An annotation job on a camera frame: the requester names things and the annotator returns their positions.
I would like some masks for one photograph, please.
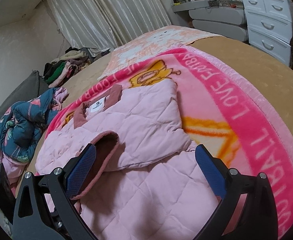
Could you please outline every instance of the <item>desk drawer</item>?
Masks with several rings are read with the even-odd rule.
[[[266,13],[293,22],[293,4],[289,0],[264,0]]]
[[[249,43],[275,57],[287,66],[290,65],[291,46],[267,33],[248,27]]]
[[[252,10],[245,10],[245,15],[249,27],[290,43],[293,36],[292,22]]]
[[[263,0],[243,0],[245,9],[266,12]]]

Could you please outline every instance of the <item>gray pillow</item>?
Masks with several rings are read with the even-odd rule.
[[[0,106],[0,119],[6,110],[18,101],[29,101],[42,95],[48,90],[48,84],[40,77],[38,71],[32,71],[31,75],[25,79],[2,103]]]

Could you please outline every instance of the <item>gray desk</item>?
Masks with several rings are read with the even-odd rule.
[[[248,40],[248,30],[243,9],[218,7],[210,8],[208,0],[173,5],[177,12],[188,11],[194,28],[202,31],[220,34],[239,41]]]

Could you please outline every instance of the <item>blue floral comforter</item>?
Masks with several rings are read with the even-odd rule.
[[[21,163],[29,163],[41,138],[58,110],[53,110],[56,88],[38,98],[13,104],[0,119],[0,151]]]

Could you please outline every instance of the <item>cable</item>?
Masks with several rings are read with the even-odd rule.
[[[65,37],[63,36],[63,42],[62,42],[62,44],[61,44],[61,47],[60,47],[59,53],[58,53],[58,55],[57,55],[57,58],[59,57],[59,55],[60,55],[60,53],[61,53],[61,51],[62,51],[62,48],[63,48],[63,45],[64,45],[64,39],[65,39]]]

